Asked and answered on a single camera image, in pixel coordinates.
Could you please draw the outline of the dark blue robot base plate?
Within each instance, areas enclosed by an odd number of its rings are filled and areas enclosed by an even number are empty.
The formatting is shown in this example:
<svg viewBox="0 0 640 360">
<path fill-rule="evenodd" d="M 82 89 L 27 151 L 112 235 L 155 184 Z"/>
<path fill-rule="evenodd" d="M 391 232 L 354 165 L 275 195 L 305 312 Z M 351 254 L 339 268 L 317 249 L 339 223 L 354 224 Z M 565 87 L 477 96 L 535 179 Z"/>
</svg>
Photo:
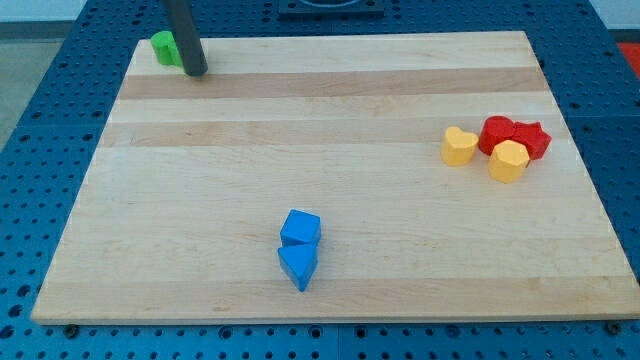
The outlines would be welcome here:
<svg viewBox="0 0 640 360">
<path fill-rule="evenodd" d="M 279 0 L 277 13 L 281 19 L 383 16 L 385 4 L 385 0 Z"/>
</svg>

